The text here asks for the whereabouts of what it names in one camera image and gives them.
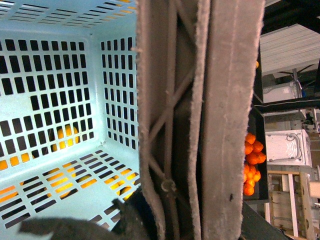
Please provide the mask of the dark padded left gripper finger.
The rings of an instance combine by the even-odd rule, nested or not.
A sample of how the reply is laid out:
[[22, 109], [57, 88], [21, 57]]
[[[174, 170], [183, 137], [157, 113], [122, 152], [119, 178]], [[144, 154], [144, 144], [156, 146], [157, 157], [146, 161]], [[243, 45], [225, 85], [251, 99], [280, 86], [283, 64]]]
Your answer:
[[112, 200], [120, 219], [112, 230], [93, 221], [75, 218], [31, 218], [21, 222], [18, 233], [47, 236], [51, 240], [157, 240], [157, 229], [142, 192], [135, 192], [125, 202]]

